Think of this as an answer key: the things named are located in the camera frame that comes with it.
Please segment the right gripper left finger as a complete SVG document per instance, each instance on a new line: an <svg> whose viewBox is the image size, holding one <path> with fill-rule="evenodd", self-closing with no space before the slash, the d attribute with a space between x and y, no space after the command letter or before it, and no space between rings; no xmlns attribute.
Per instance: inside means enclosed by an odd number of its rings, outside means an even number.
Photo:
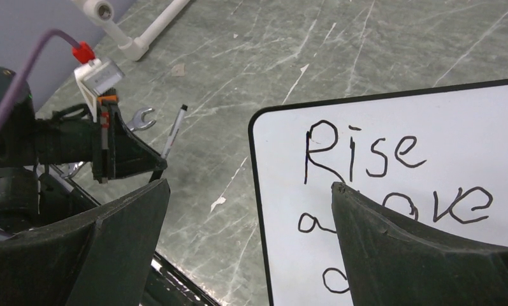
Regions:
<svg viewBox="0 0 508 306"><path fill-rule="evenodd" d="M155 180L0 241L0 305L138 305L169 199Z"/></svg>

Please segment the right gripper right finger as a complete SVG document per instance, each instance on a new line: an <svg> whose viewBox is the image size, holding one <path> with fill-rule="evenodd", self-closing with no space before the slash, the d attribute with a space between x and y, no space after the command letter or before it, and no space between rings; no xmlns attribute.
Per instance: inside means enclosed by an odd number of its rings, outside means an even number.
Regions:
<svg viewBox="0 0 508 306"><path fill-rule="evenodd" d="M355 305L508 305L508 247L405 217L342 182L331 209Z"/></svg>

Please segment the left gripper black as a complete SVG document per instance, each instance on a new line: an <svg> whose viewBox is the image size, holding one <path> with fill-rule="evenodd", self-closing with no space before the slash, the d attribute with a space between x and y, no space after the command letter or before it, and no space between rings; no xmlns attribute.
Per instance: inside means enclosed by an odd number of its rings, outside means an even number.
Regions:
<svg viewBox="0 0 508 306"><path fill-rule="evenodd" d="M161 153L135 134L156 123L154 119L145 120L153 108L138 109L128 122L122 118L118 103L105 101L101 111L97 138L98 125L89 119L36 120L34 144L38 161L41 164L92 161L92 177L100 184L167 169L167 160Z"/></svg>

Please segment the white whiteboard black frame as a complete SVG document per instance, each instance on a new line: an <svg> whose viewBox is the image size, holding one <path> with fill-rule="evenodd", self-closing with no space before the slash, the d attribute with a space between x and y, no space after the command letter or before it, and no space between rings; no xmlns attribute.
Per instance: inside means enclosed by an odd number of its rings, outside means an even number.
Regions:
<svg viewBox="0 0 508 306"><path fill-rule="evenodd" d="M508 79L263 108L249 142L271 305L351 305L344 182L413 221L508 247Z"/></svg>

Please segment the white whiteboard marker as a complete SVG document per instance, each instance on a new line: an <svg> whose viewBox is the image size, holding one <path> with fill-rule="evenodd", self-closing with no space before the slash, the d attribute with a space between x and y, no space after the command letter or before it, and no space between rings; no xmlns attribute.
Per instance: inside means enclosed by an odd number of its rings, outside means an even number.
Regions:
<svg viewBox="0 0 508 306"><path fill-rule="evenodd" d="M187 110L188 110L188 106L187 105L182 105L177 113L177 116L175 118L175 121L170 129L170 133L168 135L168 139L164 145L164 148L163 148L163 151L161 153L161 157L163 159L167 159L169 154L170 154L170 150L173 146L173 143L178 135L178 132L180 130L180 127L181 127L181 124L182 124L182 121L187 113Z"/></svg>

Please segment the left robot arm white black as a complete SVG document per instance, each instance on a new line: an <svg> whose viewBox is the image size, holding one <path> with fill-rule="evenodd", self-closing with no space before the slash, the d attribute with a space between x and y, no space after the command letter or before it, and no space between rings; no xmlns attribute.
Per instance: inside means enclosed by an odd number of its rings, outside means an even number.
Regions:
<svg viewBox="0 0 508 306"><path fill-rule="evenodd" d="M167 161L126 125L115 89L96 100L35 116L31 91L21 86L0 130L0 230L14 235L91 209L54 178L53 165L86 162L99 183L163 171Z"/></svg>

